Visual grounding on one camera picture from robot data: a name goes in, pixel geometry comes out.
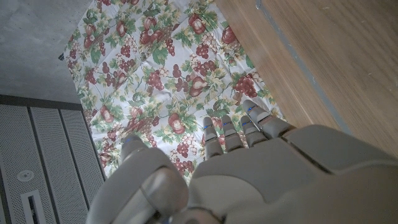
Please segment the tablecloth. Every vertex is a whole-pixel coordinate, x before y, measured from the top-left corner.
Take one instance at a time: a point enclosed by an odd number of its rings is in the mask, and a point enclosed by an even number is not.
[[[225,114],[245,142],[245,99],[283,118],[210,0],[95,0],[64,55],[107,176],[129,133],[163,150],[189,182],[204,160],[205,116],[223,149]]]

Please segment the green leaf print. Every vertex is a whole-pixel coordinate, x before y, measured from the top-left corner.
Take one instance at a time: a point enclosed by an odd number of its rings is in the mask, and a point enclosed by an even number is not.
[[[203,110],[205,107],[203,106],[203,103],[198,103],[197,104],[197,110]]]
[[[192,43],[188,36],[185,35],[184,30],[181,30],[179,33],[174,35],[176,40],[181,40],[182,47],[188,46],[191,47]]]
[[[168,53],[169,52],[167,51],[166,48],[162,49],[156,48],[152,53],[154,62],[158,65],[164,65]]]
[[[224,21],[224,22],[221,23],[221,26],[225,29],[225,28],[227,28],[229,25],[228,25],[228,22],[227,22],[227,21]]]
[[[91,61],[93,61],[93,63],[97,64],[98,61],[101,58],[101,51],[100,50],[96,50],[95,47],[93,47],[91,49]]]
[[[127,33],[132,34],[135,32],[136,29],[136,20],[135,19],[130,19],[126,21],[126,28],[127,28]]]
[[[253,63],[251,62],[249,56],[246,56],[246,65],[247,65],[249,68],[254,68],[254,65],[253,65]]]
[[[105,39],[105,42],[109,43],[111,45],[111,48],[115,48],[118,45],[118,43],[113,38],[113,35],[115,35],[115,33]]]
[[[120,121],[124,118],[123,109],[120,105],[112,105],[110,108],[108,107],[108,109],[116,121]]]
[[[118,68],[119,68],[119,65],[118,65],[118,63],[117,63],[117,61],[116,61],[115,58],[113,58],[113,59],[110,61],[109,67],[111,67],[111,68],[113,68],[113,69],[118,69]]]
[[[235,109],[235,113],[241,113],[243,111],[243,105],[240,104],[236,109]]]
[[[215,11],[206,11],[202,15],[203,22],[207,25],[206,30],[211,31],[218,27],[217,13]]]
[[[183,70],[184,72],[193,72],[189,60],[185,60],[185,62],[181,65],[181,70]]]

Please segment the metal panel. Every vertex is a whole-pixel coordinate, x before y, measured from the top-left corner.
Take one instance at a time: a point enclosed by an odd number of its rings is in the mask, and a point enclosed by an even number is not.
[[[4,209],[2,207],[1,197],[0,197],[0,224],[6,224],[6,217],[4,216]]]
[[[104,182],[101,167],[81,111],[61,110],[61,115],[81,177],[83,191],[91,203]]]
[[[50,195],[26,107],[0,105],[0,167],[12,223],[25,223],[21,194],[39,190],[47,223],[55,223]],[[17,176],[30,170],[34,178]]]
[[[85,223],[87,206],[59,112],[31,112],[60,223]]]

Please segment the gray concrete surface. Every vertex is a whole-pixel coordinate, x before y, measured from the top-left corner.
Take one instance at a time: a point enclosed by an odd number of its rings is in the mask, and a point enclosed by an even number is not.
[[[0,94],[80,103],[63,53],[92,0],[0,0]]]

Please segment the wooden board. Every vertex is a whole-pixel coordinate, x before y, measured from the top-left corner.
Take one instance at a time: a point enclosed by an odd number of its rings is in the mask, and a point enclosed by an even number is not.
[[[288,122],[296,127],[324,124],[339,129],[254,1],[216,3]]]
[[[309,110],[315,114],[294,122],[329,121],[328,109],[295,67],[269,21],[260,16],[255,1],[216,2],[288,121]],[[262,4],[353,135],[398,157],[398,6],[394,1],[263,0]]]

